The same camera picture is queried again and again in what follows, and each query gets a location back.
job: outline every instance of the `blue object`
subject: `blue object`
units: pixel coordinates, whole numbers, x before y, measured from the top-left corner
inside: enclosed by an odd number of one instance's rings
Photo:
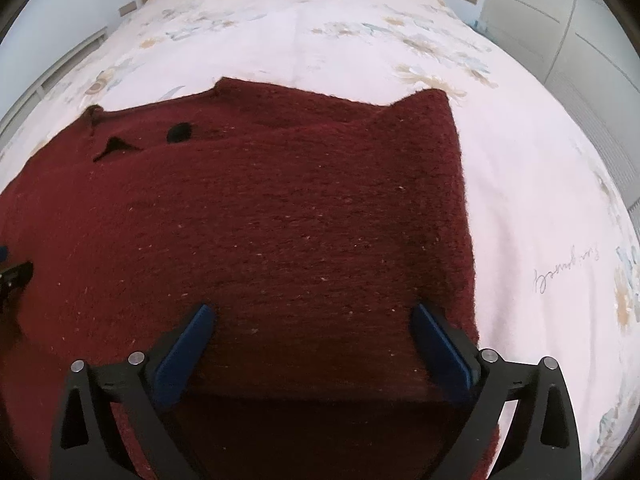
[[[436,317],[420,304],[412,313],[412,333],[433,380],[449,402],[465,404],[472,399],[472,371]]]
[[[187,381],[213,334],[215,322],[213,309],[207,305],[201,306],[158,365],[151,393],[151,400],[156,408],[167,410],[180,400]]]

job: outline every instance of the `maroon knit fabric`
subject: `maroon knit fabric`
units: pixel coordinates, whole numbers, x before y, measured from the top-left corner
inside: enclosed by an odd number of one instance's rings
[[[191,139],[168,144],[181,122]],[[444,92],[375,107],[223,79],[89,108],[2,193],[0,240],[10,264],[34,264],[0,394],[42,475],[68,364],[147,349],[201,301],[219,322],[178,414],[216,478],[408,479],[459,427],[408,331],[428,298],[478,337]],[[43,371],[27,379],[20,363],[37,355]]]

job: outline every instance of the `white wardrobe door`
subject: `white wardrobe door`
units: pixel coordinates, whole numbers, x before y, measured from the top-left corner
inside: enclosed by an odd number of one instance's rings
[[[575,0],[486,0],[487,35],[539,81],[554,62]]]
[[[600,152],[632,208],[640,199],[640,58],[602,0],[576,1],[546,87]]]

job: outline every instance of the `silver pin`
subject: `silver pin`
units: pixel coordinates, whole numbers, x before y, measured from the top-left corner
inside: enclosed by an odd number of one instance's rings
[[[491,350],[490,348],[485,348],[480,352],[480,357],[488,363],[495,363],[498,360],[498,352]]]
[[[142,352],[133,352],[127,359],[130,365],[139,365],[145,360],[145,355]]]
[[[545,357],[544,359],[542,359],[542,362],[547,368],[549,368],[549,370],[555,370],[556,368],[558,368],[558,361],[556,361],[552,357]]]
[[[78,359],[77,361],[73,361],[71,363],[71,371],[75,374],[77,374],[83,368],[84,368],[84,361],[82,361],[82,359]]]

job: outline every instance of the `bed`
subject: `bed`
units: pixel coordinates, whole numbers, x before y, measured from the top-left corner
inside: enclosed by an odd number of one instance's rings
[[[480,346],[512,361],[558,359],[583,478],[596,478],[640,405],[638,240],[564,108],[442,0],[148,0],[25,120],[0,153],[0,190],[88,106],[161,102],[223,76],[377,105],[425,88],[447,93]]]

